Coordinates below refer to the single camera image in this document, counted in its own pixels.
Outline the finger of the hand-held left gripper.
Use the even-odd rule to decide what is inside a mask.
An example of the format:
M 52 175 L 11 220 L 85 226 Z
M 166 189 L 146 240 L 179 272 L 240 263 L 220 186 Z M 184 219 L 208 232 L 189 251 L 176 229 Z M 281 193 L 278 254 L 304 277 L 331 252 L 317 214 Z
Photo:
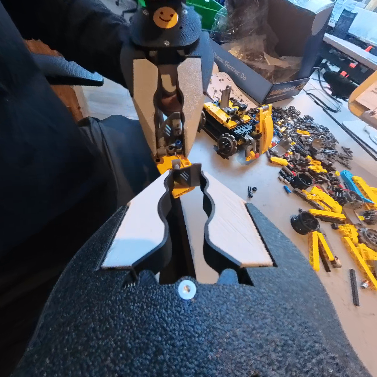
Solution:
M 188 157 L 194 144 L 204 104 L 200 58 L 187 58 L 177 67 L 178 89 L 183 100 L 183 154 Z
M 152 156 L 158 156 L 160 114 L 154 96 L 158 89 L 158 67 L 148 59 L 135 59 L 133 103 Z

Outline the wooden board with instruction sheet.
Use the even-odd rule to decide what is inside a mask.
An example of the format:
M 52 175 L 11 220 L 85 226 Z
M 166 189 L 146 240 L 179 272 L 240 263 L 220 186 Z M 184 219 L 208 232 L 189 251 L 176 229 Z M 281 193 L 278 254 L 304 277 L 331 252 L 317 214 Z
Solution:
M 375 71 L 350 95 L 348 109 L 353 115 L 377 129 L 377 72 Z

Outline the dark grey striped toy panel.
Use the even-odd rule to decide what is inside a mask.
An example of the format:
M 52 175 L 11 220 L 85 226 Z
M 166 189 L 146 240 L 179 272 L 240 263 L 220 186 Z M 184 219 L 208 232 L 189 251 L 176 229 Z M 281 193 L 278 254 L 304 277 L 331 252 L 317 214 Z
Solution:
M 190 166 L 178 168 L 178 164 L 173 165 L 173 179 L 181 187 L 200 186 L 200 178 L 202 171 L 201 163 L 193 163 Z

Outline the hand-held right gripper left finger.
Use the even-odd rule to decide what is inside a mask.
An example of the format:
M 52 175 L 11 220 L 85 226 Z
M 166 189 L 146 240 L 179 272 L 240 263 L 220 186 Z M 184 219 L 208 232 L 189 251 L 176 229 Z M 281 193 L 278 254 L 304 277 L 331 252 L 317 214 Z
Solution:
M 150 283 L 160 283 L 159 274 L 172 257 L 167 216 L 173 185 L 173 173 L 168 170 L 127 203 L 101 259 L 102 273 L 130 273 L 136 285 L 145 271 L 150 273 Z

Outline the white stand base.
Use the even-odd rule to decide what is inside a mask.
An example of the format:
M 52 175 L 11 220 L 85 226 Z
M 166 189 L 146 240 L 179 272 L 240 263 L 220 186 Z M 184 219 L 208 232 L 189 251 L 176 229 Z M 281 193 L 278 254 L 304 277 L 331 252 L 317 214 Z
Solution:
M 370 148 L 377 150 L 377 131 L 361 120 L 344 121 L 342 125 L 359 137 Z

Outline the grey toy wheel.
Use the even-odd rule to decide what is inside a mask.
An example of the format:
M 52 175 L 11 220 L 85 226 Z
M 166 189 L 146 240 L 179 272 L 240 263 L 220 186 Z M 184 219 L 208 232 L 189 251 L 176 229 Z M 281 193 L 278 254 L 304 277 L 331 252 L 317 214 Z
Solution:
M 368 248 L 377 251 L 377 231 L 370 228 L 357 230 L 359 243 L 365 244 Z

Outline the blue curved toy panel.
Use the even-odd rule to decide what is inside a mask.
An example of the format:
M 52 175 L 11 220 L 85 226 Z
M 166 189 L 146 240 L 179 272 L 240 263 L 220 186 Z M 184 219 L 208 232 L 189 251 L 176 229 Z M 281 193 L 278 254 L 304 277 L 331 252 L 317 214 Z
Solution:
M 373 204 L 374 202 L 370 199 L 366 198 L 363 193 L 359 190 L 356 186 L 354 181 L 352 180 L 353 174 L 348 170 L 343 170 L 340 172 L 340 176 L 346 186 L 346 188 L 350 191 L 354 191 L 357 195 L 359 195 L 364 203 Z

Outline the yellow and grey brick assembly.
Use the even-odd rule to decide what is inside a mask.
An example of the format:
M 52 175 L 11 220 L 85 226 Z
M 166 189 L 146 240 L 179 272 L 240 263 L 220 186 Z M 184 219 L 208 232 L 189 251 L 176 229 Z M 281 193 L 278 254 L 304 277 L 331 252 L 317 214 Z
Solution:
M 158 129 L 158 156 L 155 163 L 160 174 L 172 170 L 173 165 L 178 164 L 178 168 L 190 166 L 192 163 L 183 154 L 181 113 L 172 112 L 169 116 L 160 112 L 160 124 Z M 174 182 L 172 196 L 177 199 L 184 194 L 194 190 L 195 187 L 181 187 Z

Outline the clear plastic bags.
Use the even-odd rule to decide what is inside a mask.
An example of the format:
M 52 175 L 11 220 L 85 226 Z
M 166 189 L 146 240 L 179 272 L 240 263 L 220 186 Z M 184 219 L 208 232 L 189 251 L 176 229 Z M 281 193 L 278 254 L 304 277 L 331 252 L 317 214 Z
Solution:
M 302 57 L 277 52 L 280 41 L 272 21 L 273 1 L 229 0 L 214 17 L 210 37 L 224 50 L 271 83 L 294 80 Z

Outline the long black toy axle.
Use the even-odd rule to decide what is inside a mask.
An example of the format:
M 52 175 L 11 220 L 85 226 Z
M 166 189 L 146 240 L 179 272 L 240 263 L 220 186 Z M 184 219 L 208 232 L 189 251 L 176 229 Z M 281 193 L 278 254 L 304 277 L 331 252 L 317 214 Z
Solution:
M 354 269 L 349 269 L 349 273 L 350 273 L 352 302 L 353 302 L 354 306 L 359 307 L 360 306 L 360 300 L 359 300 L 359 292 L 358 292 L 358 285 L 357 285 L 357 279 L 356 279 L 356 272 L 355 272 Z

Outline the white punched card sheet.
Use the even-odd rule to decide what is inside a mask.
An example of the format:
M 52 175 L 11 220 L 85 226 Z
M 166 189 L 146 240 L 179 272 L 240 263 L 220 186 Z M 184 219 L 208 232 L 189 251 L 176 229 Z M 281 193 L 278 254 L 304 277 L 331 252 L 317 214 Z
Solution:
M 227 87 L 231 86 L 230 97 L 235 98 L 242 103 L 247 103 L 248 109 L 256 108 L 259 105 L 254 102 L 245 92 L 236 86 L 227 73 L 220 72 L 219 67 L 216 63 L 213 63 L 213 70 L 210 79 L 209 86 L 207 88 L 207 97 L 210 98 L 212 102 L 220 101 L 222 91 Z

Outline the dark blue cardboard box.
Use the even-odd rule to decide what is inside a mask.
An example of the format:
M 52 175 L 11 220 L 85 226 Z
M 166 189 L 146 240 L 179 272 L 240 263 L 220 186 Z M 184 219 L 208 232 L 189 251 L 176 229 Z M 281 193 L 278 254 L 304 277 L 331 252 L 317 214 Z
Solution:
M 214 41 L 214 61 L 221 72 L 255 102 L 271 103 L 297 95 L 318 65 L 323 37 L 328 26 L 334 1 L 273 0 L 268 21 L 280 41 L 277 52 L 301 56 L 302 63 L 294 80 L 271 83 Z

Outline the partly built yellow toy vehicle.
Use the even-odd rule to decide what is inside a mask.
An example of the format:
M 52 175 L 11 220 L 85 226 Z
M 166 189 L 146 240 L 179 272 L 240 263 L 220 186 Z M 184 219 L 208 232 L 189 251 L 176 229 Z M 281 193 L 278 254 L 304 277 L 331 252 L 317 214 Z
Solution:
M 232 87 L 227 85 L 217 101 L 204 104 L 199 129 L 216 141 L 216 153 L 222 158 L 243 152 L 246 162 L 250 162 L 271 147 L 272 113 L 272 104 L 249 108 L 242 99 L 232 96 Z

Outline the grey desk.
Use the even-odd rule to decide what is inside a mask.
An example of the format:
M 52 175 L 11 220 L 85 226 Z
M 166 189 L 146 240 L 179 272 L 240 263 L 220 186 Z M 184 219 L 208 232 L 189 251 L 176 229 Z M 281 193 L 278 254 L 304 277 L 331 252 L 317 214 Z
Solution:
M 339 149 L 344 146 L 353 151 L 351 173 L 362 177 L 370 186 L 376 187 L 376 161 L 316 105 L 307 93 L 314 93 L 323 101 L 329 102 L 320 90 L 318 82 L 310 79 L 299 95 L 276 102 L 274 105 L 294 106 L 303 115 L 310 115 L 318 124 L 327 127 L 339 142 Z M 204 131 L 197 133 L 189 159 L 194 163 L 202 163 L 204 171 L 256 206 L 290 238 L 308 261 L 308 237 L 293 230 L 290 217 L 297 214 L 299 209 L 308 210 L 310 207 L 295 194 L 285 192 L 284 184 L 278 179 L 279 166 L 270 164 L 265 155 L 251 164 L 244 163 L 239 155 L 223 159 L 214 151 L 214 141 Z M 253 192 L 253 198 L 248 197 L 248 186 L 258 188 Z M 200 283 L 213 284 L 217 282 L 219 275 L 206 264 L 203 256 L 204 225 L 207 216 L 202 208 L 203 193 L 200 188 L 197 187 L 184 195 L 181 203 L 196 278 Z M 359 285 L 362 281 L 360 272 L 337 231 L 333 230 L 329 223 L 320 223 L 332 251 L 342 263 L 342 268 L 334 269 L 329 265 L 331 272 L 327 272 L 321 262 L 317 276 L 332 300 L 352 347 L 370 374 L 376 376 L 376 291 L 358 287 L 360 306 L 353 305 L 349 269 L 355 270 Z

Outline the person's legs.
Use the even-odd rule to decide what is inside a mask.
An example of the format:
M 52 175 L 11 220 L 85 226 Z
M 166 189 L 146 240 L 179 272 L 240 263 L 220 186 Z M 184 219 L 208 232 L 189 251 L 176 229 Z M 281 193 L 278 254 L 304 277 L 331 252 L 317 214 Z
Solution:
M 125 206 L 160 176 L 139 120 L 121 115 L 103 120 L 89 116 L 78 126 L 110 169 L 117 208 Z

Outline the black spoked toy wheel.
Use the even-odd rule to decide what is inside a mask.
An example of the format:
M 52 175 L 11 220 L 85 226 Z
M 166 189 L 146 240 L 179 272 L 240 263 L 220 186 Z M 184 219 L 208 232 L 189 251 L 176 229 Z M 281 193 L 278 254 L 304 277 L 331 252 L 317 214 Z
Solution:
M 290 224 L 300 235 L 307 235 L 320 229 L 319 221 L 308 211 L 300 211 L 299 214 L 292 215 Z

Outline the pile of loose toy bricks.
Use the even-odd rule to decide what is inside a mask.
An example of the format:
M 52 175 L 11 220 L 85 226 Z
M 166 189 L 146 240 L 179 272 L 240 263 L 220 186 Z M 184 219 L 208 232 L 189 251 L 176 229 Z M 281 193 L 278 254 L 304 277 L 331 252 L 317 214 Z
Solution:
M 319 224 L 329 223 L 337 231 L 360 272 L 361 288 L 376 291 L 376 252 L 359 243 L 357 233 L 360 228 L 376 230 L 376 188 L 353 175 L 356 186 L 373 204 L 364 203 L 359 195 L 346 188 L 340 172 L 350 171 L 353 152 L 343 146 L 338 150 L 335 136 L 311 116 L 302 115 L 294 106 L 273 106 L 272 119 L 273 135 L 277 136 L 278 143 L 271 143 L 267 156 L 271 163 L 281 167 L 279 180 L 309 205 L 306 211 Z M 306 190 L 293 188 L 290 180 L 298 173 L 312 177 L 313 186 Z M 314 271 L 319 271 L 320 260 L 327 271 L 330 271 L 328 264 L 333 268 L 342 267 L 321 227 L 308 234 L 308 243 L 309 263 Z

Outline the black toy wheel hub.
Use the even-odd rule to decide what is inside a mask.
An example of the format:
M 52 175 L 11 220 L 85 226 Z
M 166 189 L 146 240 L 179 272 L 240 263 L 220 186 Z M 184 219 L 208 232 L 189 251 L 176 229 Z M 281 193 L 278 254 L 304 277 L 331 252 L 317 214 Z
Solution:
M 313 179 L 306 173 L 298 173 L 290 180 L 290 185 L 295 189 L 306 190 L 313 186 Z

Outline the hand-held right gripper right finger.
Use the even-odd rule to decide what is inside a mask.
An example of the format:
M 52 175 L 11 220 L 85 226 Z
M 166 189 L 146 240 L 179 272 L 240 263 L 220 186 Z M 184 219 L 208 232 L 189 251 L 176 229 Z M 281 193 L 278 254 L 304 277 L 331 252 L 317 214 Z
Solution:
M 272 267 L 273 258 L 247 207 L 247 202 L 208 172 L 200 175 L 204 225 L 205 262 L 219 276 L 235 273 L 237 283 L 252 286 L 248 268 Z

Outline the background office desk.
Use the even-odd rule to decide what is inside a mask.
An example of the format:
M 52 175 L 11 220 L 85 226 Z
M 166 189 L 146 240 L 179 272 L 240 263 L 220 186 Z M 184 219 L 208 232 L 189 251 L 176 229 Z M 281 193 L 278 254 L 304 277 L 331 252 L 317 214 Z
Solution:
M 361 47 L 328 33 L 324 34 L 323 42 L 365 67 L 376 71 L 377 57 Z

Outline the person's torso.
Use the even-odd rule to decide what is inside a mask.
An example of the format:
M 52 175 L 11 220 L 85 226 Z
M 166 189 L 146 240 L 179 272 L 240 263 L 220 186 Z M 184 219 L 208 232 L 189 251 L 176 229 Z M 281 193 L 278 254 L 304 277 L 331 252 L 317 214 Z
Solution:
M 0 18 L 1 376 L 9 376 L 67 263 L 116 210 L 116 192 L 2 3 Z

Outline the green plastic bin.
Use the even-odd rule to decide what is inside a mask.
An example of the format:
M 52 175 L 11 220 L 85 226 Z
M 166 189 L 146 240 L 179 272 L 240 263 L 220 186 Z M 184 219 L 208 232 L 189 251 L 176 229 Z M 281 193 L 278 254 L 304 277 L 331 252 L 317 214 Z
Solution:
M 209 32 L 221 17 L 227 17 L 228 12 L 224 7 L 224 2 L 216 0 L 186 0 L 186 5 L 194 8 L 200 16 L 202 29 Z

